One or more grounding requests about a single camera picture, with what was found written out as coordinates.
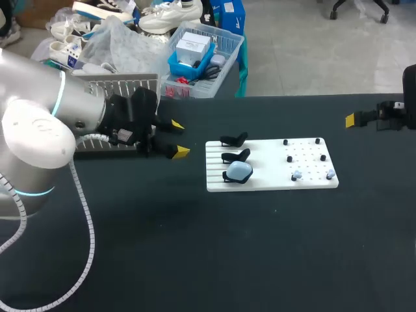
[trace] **white pegboard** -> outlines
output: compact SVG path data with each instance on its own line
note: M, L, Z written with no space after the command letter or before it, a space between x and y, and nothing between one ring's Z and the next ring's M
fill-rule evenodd
M221 146L220 141L210 141L205 145L207 190L209 192L238 192L253 190L302 190L302 189L334 189L339 181L336 175L326 179L329 169L334 169L325 140L319 138L288 138L277 140L247 140L240 148ZM246 184L225 183L222 172L230 164L224 164L222 153L240 153L249 148L250 156L246 163L253 167L253 175ZM298 170L302 178L292 181L293 172Z

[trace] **red object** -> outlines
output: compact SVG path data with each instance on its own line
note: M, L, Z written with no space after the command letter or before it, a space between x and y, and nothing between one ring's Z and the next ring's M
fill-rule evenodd
M177 83L184 83L185 85L189 85L188 80L185 77L180 77L175 80Z

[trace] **scissors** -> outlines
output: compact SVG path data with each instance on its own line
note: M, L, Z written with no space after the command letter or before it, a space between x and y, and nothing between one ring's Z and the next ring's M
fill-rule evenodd
M211 65L206 67L205 71L202 73L202 75L194 80L189 81L189 83L191 84L195 84L197 81L199 80L211 80L211 79L215 79L218 77L218 75L221 72L221 68L218 65Z

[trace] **cardboard box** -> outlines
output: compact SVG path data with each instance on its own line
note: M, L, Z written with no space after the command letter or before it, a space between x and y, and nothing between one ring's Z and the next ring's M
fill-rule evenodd
M222 0L219 26L234 34L243 35L246 11L241 0Z
M182 40L196 42L197 44L203 44L205 46L203 50L204 55L208 52L209 48L211 47L211 37L202 36L200 34L192 34L191 32L186 32L185 34L183 34Z
M220 12L220 7L221 7L221 0L210 0L211 2L211 6L214 10L214 14L219 13Z
M180 39L176 45L176 59L178 62L193 66L197 60L201 61L205 56L204 49L203 44Z
M45 29L60 8L72 7L73 0L32 0L29 7L16 16L22 27Z

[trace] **black mat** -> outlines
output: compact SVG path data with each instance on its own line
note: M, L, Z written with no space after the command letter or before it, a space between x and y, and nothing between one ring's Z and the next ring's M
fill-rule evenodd
M416 132L345 129L395 95L164 102L188 159L78 161L96 229L80 290L55 311L415 311ZM208 193L205 142L323 137L331 190ZM17 224L0 222L4 241ZM38 307L66 292L88 252L69 170L0 256L0 299Z

